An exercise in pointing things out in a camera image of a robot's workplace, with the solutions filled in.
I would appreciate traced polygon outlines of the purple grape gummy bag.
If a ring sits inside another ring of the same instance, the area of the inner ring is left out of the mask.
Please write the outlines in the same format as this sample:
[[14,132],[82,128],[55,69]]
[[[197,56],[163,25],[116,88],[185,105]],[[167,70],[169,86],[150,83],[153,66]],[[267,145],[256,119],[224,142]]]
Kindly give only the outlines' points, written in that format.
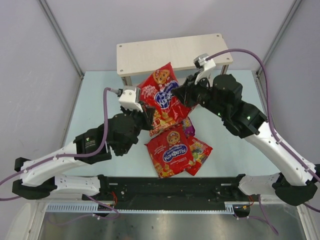
[[182,128],[187,138],[195,136],[196,130],[189,117],[182,121]]

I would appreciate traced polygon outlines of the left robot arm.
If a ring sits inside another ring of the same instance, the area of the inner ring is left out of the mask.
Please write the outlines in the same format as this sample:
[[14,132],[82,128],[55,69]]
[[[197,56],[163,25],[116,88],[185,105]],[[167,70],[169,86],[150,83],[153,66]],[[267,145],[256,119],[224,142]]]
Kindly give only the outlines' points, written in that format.
[[64,172],[127,154],[138,143],[142,130],[153,129],[155,110],[145,105],[142,111],[122,107],[121,113],[47,156],[37,160],[17,158],[14,169],[19,179],[12,183],[12,192],[27,200],[44,199],[53,193],[81,194],[83,199],[106,195],[110,191],[106,176],[67,176]]

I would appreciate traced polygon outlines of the red assorted gummy bag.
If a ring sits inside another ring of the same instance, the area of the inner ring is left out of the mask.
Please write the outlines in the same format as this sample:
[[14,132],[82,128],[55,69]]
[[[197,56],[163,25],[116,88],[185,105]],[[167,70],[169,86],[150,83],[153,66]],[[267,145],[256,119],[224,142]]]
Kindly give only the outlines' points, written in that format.
[[194,136],[189,136],[187,142],[192,158],[188,160],[185,171],[190,175],[195,176],[210,156],[213,148]]

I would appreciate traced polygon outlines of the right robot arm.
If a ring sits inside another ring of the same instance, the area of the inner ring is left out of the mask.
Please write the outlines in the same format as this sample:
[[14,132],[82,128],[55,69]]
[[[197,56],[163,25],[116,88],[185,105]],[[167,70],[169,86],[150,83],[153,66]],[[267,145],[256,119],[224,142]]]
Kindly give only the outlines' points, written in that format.
[[238,184],[241,192],[247,196],[276,196],[291,206],[307,203],[318,190],[320,166],[306,159],[298,162],[296,151],[283,146],[285,141],[276,137],[267,116],[243,101],[242,91],[242,84],[231,74],[223,74],[213,79],[212,86],[206,77],[196,81],[196,75],[190,75],[171,92],[184,106],[201,105],[220,117],[232,135],[252,144],[278,168],[279,173],[273,175],[243,175]]

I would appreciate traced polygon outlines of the red Konfety candy bag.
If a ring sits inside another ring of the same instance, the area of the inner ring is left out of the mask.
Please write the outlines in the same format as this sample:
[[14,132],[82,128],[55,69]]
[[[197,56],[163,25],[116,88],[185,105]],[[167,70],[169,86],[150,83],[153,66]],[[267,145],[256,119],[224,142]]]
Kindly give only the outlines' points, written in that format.
[[194,157],[181,125],[162,132],[145,146],[159,178],[178,175],[194,165]]
[[153,129],[149,131],[151,137],[181,123],[193,111],[193,107],[184,106],[173,95],[172,90],[179,86],[170,62],[137,85],[140,89],[140,101],[155,107]]

